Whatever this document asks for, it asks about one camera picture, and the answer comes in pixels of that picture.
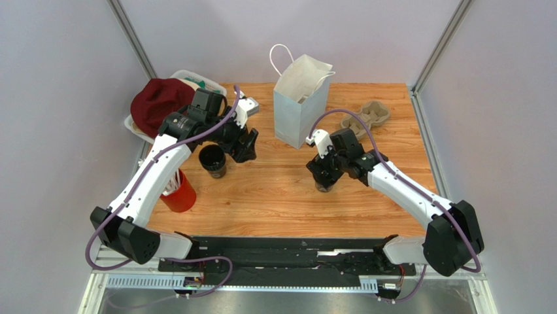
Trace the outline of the black cup lid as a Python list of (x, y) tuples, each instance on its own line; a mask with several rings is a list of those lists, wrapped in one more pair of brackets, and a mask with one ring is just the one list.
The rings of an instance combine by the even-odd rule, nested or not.
[(327, 169), (324, 170), (324, 174), (323, 174), (323, 180), (322, 181), (315, 181), (316, 183), (320, 183), (326, 186), (326, 176), (330, 171), (328, 171)]

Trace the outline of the stack of black cups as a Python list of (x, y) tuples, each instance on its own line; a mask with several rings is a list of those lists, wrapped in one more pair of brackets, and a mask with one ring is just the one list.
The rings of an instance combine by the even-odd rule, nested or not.
[(221, 179), (226, 175), (226, 155), (218, 145), (208, 145), (199, 152), (199, 163), (214, 179)]

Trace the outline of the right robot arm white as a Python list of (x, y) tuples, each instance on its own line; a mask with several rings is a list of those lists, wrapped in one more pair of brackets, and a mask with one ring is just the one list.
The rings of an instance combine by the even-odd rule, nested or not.
[(424, 264), (450, 277), (478, 263), (484, 241), (474, 207), (453, 202), (424, 188), (377, 150), (365, 151), (350, 129), (333, 134), (314, 130), (306, 143), (317, 149), (307, 169), (319, 189), (328, 191), (347, 174), (379, 191), (406, 210), (425, 229), (424, 237), (392, 235), (379, 247), (390, 264)]

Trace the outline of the white paper bag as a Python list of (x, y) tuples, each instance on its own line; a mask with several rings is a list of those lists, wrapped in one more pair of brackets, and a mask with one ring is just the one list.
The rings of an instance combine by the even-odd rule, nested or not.
[[(278, 47), (285, 48), (290, 57), (290, 65), (283, 71), (273, 61), (273, 51)], [(273, 89), (275, 137), (299, 149), (310, 134), (312, 125), (326, 111), (335, 71), (331, 64), (306, 54), (293, 58), (284, 44), (271, 47), (269, 61), (279, 74)]]

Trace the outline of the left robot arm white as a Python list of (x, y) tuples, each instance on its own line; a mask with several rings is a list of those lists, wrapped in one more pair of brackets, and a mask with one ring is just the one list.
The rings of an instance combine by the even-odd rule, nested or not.
[(258, 131), (249, 129), (247, 121), (259, 112), (260, 105), (239, 86), (234, 89), (235, 100), (228, 105), (222, 94), (199, 88), (189, 105), (163, 119), (151, 151), (124, 190), (106, 209), (96, 207), (90, 215), (95, 231), (85, 257), (92, 268), (102, 268), (90, 256), (96, 239), (138, 264), (153, 258), (184, 260), (188, 256), (193, 238), (152, 231), (147, 224), (171, 177), (204, 142), (217, 144), (237, 163), (256, 159)]

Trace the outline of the brown coffee cup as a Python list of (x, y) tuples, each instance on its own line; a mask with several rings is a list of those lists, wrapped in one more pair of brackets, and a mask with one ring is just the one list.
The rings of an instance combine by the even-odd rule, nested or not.
[(315, 183), (315, 187), (316, 187), (317, 191), (326, 193), (326, 192), (331, 192), (333, 190), (334, 186), (333, 185), (325, 186), (325, 185), (320, 184), (320, 183)]

